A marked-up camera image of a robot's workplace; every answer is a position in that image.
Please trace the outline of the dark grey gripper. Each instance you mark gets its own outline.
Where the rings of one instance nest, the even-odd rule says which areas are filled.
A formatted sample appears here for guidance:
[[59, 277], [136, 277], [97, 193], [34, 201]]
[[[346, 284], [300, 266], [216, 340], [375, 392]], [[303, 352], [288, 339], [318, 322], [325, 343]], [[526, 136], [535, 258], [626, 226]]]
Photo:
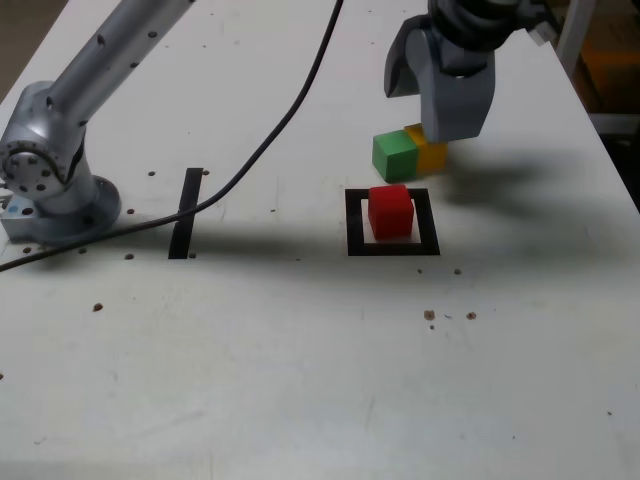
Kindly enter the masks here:
[[438, 28], [429, 14], [405, 20], [386, 57], [387, 98], [421, 97], [431, 143], [477, 137], [495, 93], [496, 36], [489, 30]]

